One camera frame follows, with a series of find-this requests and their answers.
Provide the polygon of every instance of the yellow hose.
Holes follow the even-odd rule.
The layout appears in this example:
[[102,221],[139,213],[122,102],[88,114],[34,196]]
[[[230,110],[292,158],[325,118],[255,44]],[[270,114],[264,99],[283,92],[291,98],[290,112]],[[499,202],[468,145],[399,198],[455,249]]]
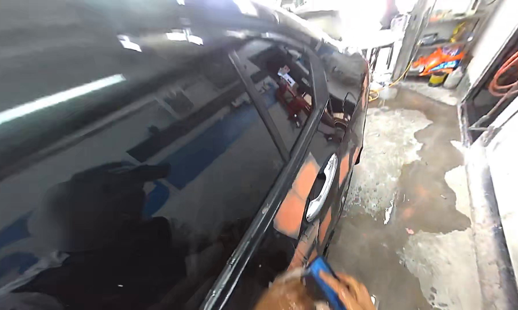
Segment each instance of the yellow hose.
[[410,63],[408,64],[408,66],[406,67],[405,71],[400,75],[400,77],[394,81],[393,83],[390,83],[389,85],[387,86],[384,86],[382,88],[379,88],[377,90],[370,90],[370,94],[368,95],[368,102],[371,102],[371,101],[374,101],[376,100],[377,98],[380,97],[380,91],[384,88],[389,88],[389,87],[393,87],[395,84],[397,84],[398,81],[400,81],[406,74],[406,72],[408,72],[408,69],[410,69],[410,66],[412,65],[412,60],[410,60]]

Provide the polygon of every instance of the white container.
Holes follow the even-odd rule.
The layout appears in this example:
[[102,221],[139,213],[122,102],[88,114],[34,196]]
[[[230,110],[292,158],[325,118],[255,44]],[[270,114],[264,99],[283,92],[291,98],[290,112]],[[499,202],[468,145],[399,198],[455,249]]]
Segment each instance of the white container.
[[393,87],[386,87],[380,90],[380,99],[389,100],[397,96],[397,89]]
[[464,73],[462,72],[462,67],[458,67],[458,69],[450,72],[448,77],[446,78],[445,83],[443,83],[443,87],[447,89],[454,89],[458,86],[458,83],[462,79]]

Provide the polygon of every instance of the yellow bucket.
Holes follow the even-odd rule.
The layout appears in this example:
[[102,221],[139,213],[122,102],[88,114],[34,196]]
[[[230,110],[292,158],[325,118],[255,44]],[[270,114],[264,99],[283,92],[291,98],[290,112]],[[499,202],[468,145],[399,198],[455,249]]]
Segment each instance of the yellow bucket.
[[432,76],[429,77],[429,83],[428,85],[431,87],[437,87],[442,84],[443,81],[445,81],[446,73],[444,72],[437,72],[432,74]]

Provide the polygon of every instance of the chrome door handle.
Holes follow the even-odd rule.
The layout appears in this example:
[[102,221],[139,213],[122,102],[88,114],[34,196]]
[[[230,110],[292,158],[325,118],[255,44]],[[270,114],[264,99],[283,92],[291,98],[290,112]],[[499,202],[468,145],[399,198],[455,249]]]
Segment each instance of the chrome door handle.
[[324,175],[326,176],[326,180],[322,189],[320,190],[320,194],[318,197],[311,200],[309,203],[309,207],[307,208],[306,219],[307,222],[312,221],[320,212],[320,209],[324,205],[326,198],[328,197],[328,193],[330,192],[330,188],[332,187],[333,179],[336,177],[337,170],[337,155],[332,154],[326,167],[324,168]]

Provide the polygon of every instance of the wet concrete floor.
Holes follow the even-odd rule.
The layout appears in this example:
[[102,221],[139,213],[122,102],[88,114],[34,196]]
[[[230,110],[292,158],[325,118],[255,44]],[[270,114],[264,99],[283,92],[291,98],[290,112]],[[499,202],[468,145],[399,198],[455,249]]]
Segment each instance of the wet concrete floor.
[[456,107],[400,89],[371,102],[329,249],[378,309],[480,309]]

